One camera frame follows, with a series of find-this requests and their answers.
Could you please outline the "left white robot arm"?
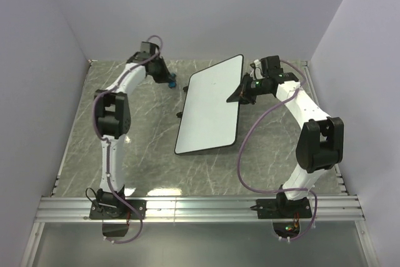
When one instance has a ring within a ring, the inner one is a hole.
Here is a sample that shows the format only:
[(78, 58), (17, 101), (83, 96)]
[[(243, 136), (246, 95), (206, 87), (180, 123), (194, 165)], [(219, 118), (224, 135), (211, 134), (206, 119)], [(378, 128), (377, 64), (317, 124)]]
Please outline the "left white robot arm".
[(129, 205), (124, 195), (123, 144), (131, 127), (129, 96), (146, 77), (155, 83), (176, 87), (176, 75), (171, 73), (161, 56), (163, 42), (153, 43), (153, 35), (141, 42), (125, 64), (122, 73), (106, 89), (94, 95), (92, 124), (102, 148), (102, 176), (94, 201), (95, 210), (104, 211), (112, 218), (122, 217)]

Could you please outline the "white whiteboard black frame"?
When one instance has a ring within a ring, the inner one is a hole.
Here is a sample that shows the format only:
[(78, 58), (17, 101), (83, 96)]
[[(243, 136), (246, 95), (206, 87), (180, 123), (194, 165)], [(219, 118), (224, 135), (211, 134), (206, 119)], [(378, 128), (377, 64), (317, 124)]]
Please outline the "white whiteboard black frame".
[(178, 155), (232, 146), (237, 141), (239, 103), (227, 102), (243, 76), (244, 56), (197, 71), (189, 78), (174, 152)]

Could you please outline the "blue whiteboard eraser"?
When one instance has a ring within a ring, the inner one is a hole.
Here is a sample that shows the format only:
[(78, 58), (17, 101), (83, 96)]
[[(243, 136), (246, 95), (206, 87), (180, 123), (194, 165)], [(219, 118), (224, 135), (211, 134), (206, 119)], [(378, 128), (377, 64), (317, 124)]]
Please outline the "blue whiteboard eraser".
[(170, 74), (168, 87), (171, 89), (176, 87), (176, 74), (175, 73)]

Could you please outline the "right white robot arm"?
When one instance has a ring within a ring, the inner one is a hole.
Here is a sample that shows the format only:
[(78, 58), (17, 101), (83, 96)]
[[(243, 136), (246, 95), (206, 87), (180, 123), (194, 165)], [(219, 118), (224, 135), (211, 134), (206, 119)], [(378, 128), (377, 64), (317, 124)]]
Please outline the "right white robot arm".
[(305, 92), (304, 73), (279, 56), (257, 59), (250, 64), (227, 103), (255, 104), (258, 96), (273, 95), (279, 102), (264, 112), (261, 122), (275, 109), (285, 106), (301, 129), (296, 146), (297, 165), (289, 179), (274, 191), (272, 210), (288, 217), (306, 206), (315, 182), (343, 159), (344, 123), (323, 111)]

